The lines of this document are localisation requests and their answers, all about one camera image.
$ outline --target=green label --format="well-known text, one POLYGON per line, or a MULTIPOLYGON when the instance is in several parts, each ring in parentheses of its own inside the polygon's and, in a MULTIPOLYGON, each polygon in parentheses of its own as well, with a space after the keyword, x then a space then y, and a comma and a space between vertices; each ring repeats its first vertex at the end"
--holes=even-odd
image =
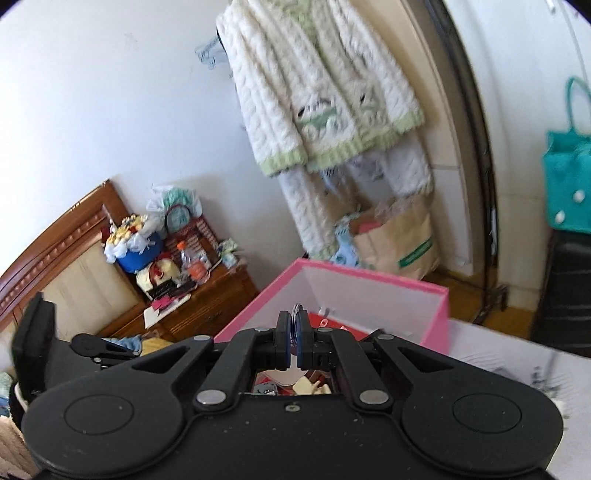
POLYGON ((406 257, 398 260, 398 266, 400 268, 404 268, 404 267, 407 267, 407 266, 415 263, 419 258, 421 258, 424 254, 426 254, 432 246, 433 246, 433 239, 429 238, 429 240, 427 240, 425 243, 419 245, 412 253, 410 253, 406 257))

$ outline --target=headboard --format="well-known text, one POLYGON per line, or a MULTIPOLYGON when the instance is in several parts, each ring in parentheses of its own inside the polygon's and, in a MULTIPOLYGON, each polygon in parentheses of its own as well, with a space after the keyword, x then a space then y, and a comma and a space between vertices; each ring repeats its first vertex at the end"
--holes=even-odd
POLYGON ((57 333, 66 340, 79 331, 97 333, 106 324, 122 326, 140 316, 146 299, 100 251, 101 230, 110 219, 121 224, 128 215, 113 184, 106 181, 47 228, 0 277, 0 341, 12 337, 38 291, 56 303, 58 325, 61 319, 57 333), (98 326, 84 324, 81 303, 99 314, 98 326), (69 328, 70 320, 75 325, 69 328))

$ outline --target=white button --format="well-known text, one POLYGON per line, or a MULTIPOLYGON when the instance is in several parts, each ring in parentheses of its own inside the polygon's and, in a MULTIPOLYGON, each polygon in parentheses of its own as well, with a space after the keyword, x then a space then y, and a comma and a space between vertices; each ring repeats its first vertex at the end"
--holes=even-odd
POLYGON ((583 200, 585 200, 585 192, 583 190, 577 190, 573 195, 573 200, 576 203, 581 203, 583 200))
POLYGON ((561 210, 554 217, 554 221, 560 225, 562 222, 564 222, 565 218, 566 218, 566 213, 563 210, 561 210))

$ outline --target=brown paper bag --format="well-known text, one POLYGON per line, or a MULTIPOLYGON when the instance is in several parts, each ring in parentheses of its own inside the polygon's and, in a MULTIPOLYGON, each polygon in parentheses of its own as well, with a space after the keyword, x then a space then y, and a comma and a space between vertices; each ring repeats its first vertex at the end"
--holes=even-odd
POLYGON ((422 196, 403 202, 401 211, 387 218, 382 226, 359 234, 360 226, 376 221, 372 209, 352 220, 349 232, 362 267, 420 280, 439 264, 431 217, 422 196))

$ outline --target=sweater sleeve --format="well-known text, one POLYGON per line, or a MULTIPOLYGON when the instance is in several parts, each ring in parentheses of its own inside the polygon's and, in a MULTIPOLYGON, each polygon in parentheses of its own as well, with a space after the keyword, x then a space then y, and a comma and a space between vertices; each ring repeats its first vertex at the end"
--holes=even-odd
POLYGON ((272 47, 239 0, 217 19, 232 68, 246 132, 265 175, 307 162, 294 123, 287 85, 272 47))
POLYGON ((424 115, 407 78, 396 59, 349 0, 327 0, 347 55, 371 72, 384 92, 388 116, 402 134, 424 123, 424 115))

